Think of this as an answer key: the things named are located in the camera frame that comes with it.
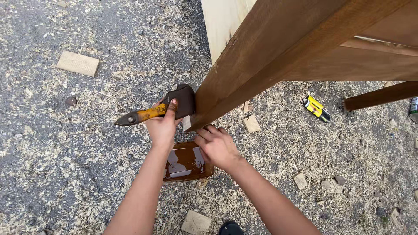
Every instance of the paint tray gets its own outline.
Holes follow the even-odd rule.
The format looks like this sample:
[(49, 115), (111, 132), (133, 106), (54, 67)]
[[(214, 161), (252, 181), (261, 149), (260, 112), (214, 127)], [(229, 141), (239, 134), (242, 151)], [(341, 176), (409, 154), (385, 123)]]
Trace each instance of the paint tray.
[(214, 166), (204, 161), (196, 143), (175, 143), (168, 155), (163, 184), (206, 178), (212, 176), (214, 171)]

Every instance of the yellow spray can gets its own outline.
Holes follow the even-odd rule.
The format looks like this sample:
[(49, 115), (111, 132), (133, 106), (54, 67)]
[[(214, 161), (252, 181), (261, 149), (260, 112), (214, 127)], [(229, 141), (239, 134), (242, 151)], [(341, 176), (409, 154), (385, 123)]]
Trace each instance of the yellow spray can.
[(307, 99), (303, 99), (305, 103), (305, 108), (311, 111), (315, 116), (321, 119), (324, 123), (328, 123), (331, 120), (331, 116), (327, 111), (324, 110), (324, 107), (316, 101), (312, 96), (308, 96)]

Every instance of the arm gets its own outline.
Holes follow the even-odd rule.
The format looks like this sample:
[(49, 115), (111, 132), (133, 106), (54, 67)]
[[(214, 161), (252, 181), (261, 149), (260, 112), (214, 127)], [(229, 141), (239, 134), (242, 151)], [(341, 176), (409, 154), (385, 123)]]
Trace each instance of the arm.
[(181, 119), (174, 120), (176, 108), (173, 99), (164, 118), (154, 117), (146, 121), (151, 149), (104, 235), (152, 234), (164, 168), (173, 149), (176, 126), (181, 122)]
[(251, 200), (273, 235), (321, 233), (292, 202), (270, 184), (238, 152), (224, 128), (208, 125), (197, 130), (196, 144), (205, 161), (229, 173)]

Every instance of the hand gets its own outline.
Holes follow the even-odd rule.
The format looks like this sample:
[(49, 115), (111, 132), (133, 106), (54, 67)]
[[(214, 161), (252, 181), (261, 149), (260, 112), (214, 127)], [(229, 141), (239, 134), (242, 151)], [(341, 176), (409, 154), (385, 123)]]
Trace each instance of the hand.
[(162, 148), (167, 151), (173, 149), (174, 134), (176, 133), (176, 126), (183, 120), (174, 120), (177, 110), (177, 99), (172, 99), (168, 105), (166, 115), (164, 117), (153, 117), (145, 121), (148, 132), (151, 137), (151, 147)]
[(207, 125), (196, 133), (198, 136), (194, 138), (194, 142), (200, 146), (203, 159), (214, 166), (229, 172), (237, 161), (244, 159), (224, 128), (216, 129), (214, 125)]

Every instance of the finger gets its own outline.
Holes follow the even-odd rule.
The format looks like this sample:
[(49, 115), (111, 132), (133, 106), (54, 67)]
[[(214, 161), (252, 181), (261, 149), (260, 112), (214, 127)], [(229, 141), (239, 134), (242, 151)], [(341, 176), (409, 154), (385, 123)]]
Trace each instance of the finger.
[(179, 123), (181, 123), (181, 121), (183, 121), (183, 118), (180, 118), (178, 120), (174, 121), (174, 124), (177, 126)]
[(148, 120), (145, 120), (144, 123), (147, 124), (148, 122), (152, 122), (153, 120), (161, 121), (162, 119), (163, 119), (162, 117), (153, 117), (153, 118), (150, 118)]
[(207, 144), (207, 141), (206, 141), (203, 137), (201, 137), (201, 136), (199, 136), (199, 135), (196, 135), (196, 136), (194, 137), (194, 142), (195, 142), (197, 145), (199, 145), (199, 147), (201, 147), (201, 148)]
[(205, 153), (205, 151), (203, 151), (202, 148), (199, 148), (200, 150), (200, 154), (203, 157), (203, 160), (205, 160), (205, 162), (211, 163), (209, 156)]
[(200, 135), (201, 137), (203, 137), (205, 140), (208, 140), (208, 141), (213, 140), (213, 136), (212, 136), (213, 134), (211, 134), (209, 131), (205, 129), (198, 129), (196, 133)]
[(163, 101), (164, 98), (162, 98), (160, 101), (156, 102), (153, 106), (151, 106), (151, 108), (155, 108), (157, 106), (159, 106), (161, 104), (161, 101)]
[(223, 127), (219, 127), (218, 130), (222, 133), (222, 134), (227, 134), (229, 135), (229, 133), (227, 132), (227, 130), (225, 130), (225, 128)]
[(164, 116), (164, 120), (170, 120), (174, 122), (174, 118), (176, 117), (176, 110), (177, 110), (177, 99), (172, 99), (170, 104), (168, 105), (166, 115)]
[(212, 134), (219, 134), (218, 129), (216, 129), (216, 127), (212, 124), (206, 125), (205, 127), (203, 127), (204, 129), (208, 130), (210, 133)]

